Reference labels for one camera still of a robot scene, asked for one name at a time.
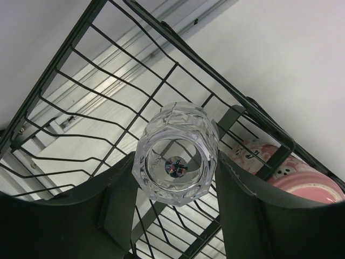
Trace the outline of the clear glass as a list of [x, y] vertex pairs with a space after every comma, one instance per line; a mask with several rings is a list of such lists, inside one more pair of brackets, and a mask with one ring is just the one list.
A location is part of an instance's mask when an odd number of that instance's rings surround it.
[[132, 174], [149, 199], [181, 207], [209, 192], [218, 147], [218, 128], [206, 111], [174, 102], [145, 127]]

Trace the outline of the pink ghost pattern mug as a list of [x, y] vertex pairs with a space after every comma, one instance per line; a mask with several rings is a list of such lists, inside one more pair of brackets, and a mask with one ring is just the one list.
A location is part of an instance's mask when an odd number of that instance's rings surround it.
[[[251, 140], [238, 144], [230, 158], [247, 172], [256, 175], [278, 147]], [[302, 160], [289, 156], [267, 181], [271, 185], [308, 200], [321, 203], [344, 201], [344, 193], [331, 178], [312, 168]]]

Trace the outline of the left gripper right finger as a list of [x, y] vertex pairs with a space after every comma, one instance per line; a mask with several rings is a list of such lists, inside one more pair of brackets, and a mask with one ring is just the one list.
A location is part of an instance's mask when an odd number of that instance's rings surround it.
[[218, 153], [216, 192], [227, 258], [344, 258], [344, 203], [283, 190]]

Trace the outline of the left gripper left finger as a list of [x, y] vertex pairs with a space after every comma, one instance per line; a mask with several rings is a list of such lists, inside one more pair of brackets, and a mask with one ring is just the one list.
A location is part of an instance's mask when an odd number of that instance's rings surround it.
[[1, 258], [131, 258], [134, 154], [50, 200], [1, 194]]

